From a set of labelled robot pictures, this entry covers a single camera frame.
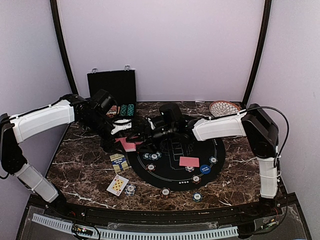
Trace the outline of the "round black poker mat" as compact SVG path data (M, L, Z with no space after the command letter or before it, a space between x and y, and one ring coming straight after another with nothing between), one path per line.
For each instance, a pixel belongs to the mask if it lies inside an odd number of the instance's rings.
M183 116L188 121L195 119L192 116ZM144 124L145 119L133 130L132 134L128 137L128 141L138 142L138 130ZM154 121L158 127L161 124L161 116L156 116L149 120ZM134 172L150 185L159 189L169 188L171 191L193 190L214 181L222 171L226 157L225 145L221 138L205 141L191 139L188 143L182 143L174 138L163 140L159 143L157 152L160 152L162 156L158 160L144 159L144 153L138 152L137 149L138 146L136 151L127 154L128 161ZM180 157L199 158L199 167L194 167L193 172L187 172L185 166L179 166ZM210 163L210 157L217 158L217 163ZM155 170L146 170L148 164L154 164ZM200 172L201 165L210 166L210 173L202 174ZM195 184L192 182L192 176L194 175L201 177L200 183Z

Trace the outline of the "black poker chip case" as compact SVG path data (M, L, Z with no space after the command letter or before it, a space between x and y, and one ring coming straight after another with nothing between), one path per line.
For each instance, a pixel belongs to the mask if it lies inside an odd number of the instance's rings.
M100 89L109 92L116 100L119 115L133 119L136 115L137 90L134 70L97 71L87 74L88 88L92 97Z

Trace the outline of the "black frame post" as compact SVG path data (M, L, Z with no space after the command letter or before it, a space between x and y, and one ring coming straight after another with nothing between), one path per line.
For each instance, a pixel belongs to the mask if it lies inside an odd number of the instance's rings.
M68 84L69 84L71 93L78 95L79 94L78 88L76 86L76 82L75 82L75 79L73 76L73 72L72 72L72 68L71 68L71 64L69 61L67 48L66 48L66 44L65 44L65 40L64 40L64 34L63 34L63 29L62 29L60 14L59 14L59 8L58 8L58 1L57 0L50 0L49 2L50 2L50 9L51 9L51 15L52 15L52 20L53 20L55 35L56 35L63 67L65 70L65 74L66 74L66 77L68 80Z
M269 26L271 8L272 8L272 0L265 0L256 51L255 51L254 59L252 62L252 67L251 67L250 75L246 85L246 89L241 101L241 106L243 108L247 107L249 103L250 96L253 91L255 80L258 74L258 70L259 70L259 66L260 66L260 62L261 62L261 58L264 50L264 45L266 41L268 26Z

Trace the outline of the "left black frame post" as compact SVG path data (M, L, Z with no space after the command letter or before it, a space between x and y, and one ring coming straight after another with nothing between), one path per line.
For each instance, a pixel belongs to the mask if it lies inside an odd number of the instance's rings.
M58 8L58 1L57 0L50 0L49 2L50 2L50 9L51 9L51 15L52 15L52 20L53 20L55 35L56 35L63 67L65 70L65 74L66 74L66 77L68 80L68 84L69 84L71 93L78 95L79 94L78 88L76 86L76 82L75 82L75 79L73 76L73 72L72 72L72 68L71 68L71 64L69 61L67 48L66 48L66 44L65 44L65 40L64 40L64 34L63 34L63 29L62 29L60 14L59 14L59 8Z

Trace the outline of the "yellow card deck box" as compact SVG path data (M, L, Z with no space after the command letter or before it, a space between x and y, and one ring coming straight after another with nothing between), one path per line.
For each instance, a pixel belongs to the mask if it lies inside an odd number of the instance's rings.
M116 154L110 155L109 159L116 173L122 172L129 168L127 159L123 154L116 153Z

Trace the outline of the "blue-green chip stack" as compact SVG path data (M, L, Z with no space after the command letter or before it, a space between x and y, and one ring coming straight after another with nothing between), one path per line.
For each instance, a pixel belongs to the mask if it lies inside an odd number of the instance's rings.
M192 195L192 200L196 203L198 202L201 202L203 200L203 195L199 192L195 192L193 195Z

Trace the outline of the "blue small blind button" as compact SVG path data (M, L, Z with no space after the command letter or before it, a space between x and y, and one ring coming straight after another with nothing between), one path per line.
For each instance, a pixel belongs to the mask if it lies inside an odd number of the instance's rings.
M207 164L203 164L199 167L199 170L202 174L207 175L211 172L211 167Z

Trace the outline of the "red-backed card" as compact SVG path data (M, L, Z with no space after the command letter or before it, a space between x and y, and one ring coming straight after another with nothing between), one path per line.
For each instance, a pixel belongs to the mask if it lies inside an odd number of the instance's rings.
M198 168L200 166L200 159L198 157L181 156L179 158L179 166Z

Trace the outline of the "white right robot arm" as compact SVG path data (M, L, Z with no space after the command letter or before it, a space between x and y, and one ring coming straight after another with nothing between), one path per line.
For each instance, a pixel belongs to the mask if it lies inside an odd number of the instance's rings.
M166 103L159 108L164 123L157 126L145 119L138 130L138 152L154 154L159 143L167 139L207 141L225 137L246 137L256 157L260 175L260 196L264 198L255 205L255 213L266 217L275 208L272 200L278 191L281 175L279 158L279 128L265 112L267 107L254 103L237 113L218 117L204 117L187 120L176 103Z

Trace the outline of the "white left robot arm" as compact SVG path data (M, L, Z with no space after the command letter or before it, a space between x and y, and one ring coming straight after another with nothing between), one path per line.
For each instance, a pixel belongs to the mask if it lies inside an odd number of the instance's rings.
M100 89L93 97L83 98L66 94L53 104L25 113L0 116L0 163L8 175L16 176L31 191L51 204L51 210L60 218L71 213L63 195L25 158L19 144L27 139L61 125L80 122L106 141L113 141L114 126L107 113L117 105L115 98Z

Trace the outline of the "patterned ceramic plate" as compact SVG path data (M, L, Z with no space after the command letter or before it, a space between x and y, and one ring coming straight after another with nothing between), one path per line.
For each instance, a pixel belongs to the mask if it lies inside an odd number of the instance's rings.
M223 117L235 114L240 110L241 108L236 104L224 100L214 101L209 106L209 111L214 117Z

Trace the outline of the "right black frame post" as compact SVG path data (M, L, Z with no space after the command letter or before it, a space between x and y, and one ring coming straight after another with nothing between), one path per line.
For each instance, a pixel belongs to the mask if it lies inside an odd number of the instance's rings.
M261 62L261 58L264 50L264 45L266 41L268 26L269 26L271 8L272 8L272 0L265 0L256 51L255 51L254 59L252 62L252 67L251 67L250 75L246 85L246 89L241 101L241 106L243 108L247 107L249 103L250 96L253 91L255 80L258 74L258 70L259 70L259 66L260 66L260 62Z

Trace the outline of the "red chip stack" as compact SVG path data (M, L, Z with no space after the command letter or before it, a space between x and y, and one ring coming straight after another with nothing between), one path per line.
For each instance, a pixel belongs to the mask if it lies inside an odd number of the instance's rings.
M161 191L160 191L160 197L163 198L163 199L168 199L169 196L170 196L170 189L169 188L162 188Z

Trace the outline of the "blue chip stack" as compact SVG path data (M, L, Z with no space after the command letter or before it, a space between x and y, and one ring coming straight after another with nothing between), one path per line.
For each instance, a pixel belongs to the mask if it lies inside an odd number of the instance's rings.
M126 196L134 196L135 193L136 193L136 186L133 185L133 184L128 184L126 187L125 187L125 195Z

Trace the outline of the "red-backed playing card deck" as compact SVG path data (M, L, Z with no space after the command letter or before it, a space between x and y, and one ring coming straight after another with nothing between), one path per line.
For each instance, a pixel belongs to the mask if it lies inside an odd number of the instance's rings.
M136 144L134 142L127 142L125 137L119 138L119 141L125 152L135 152L137 150Z

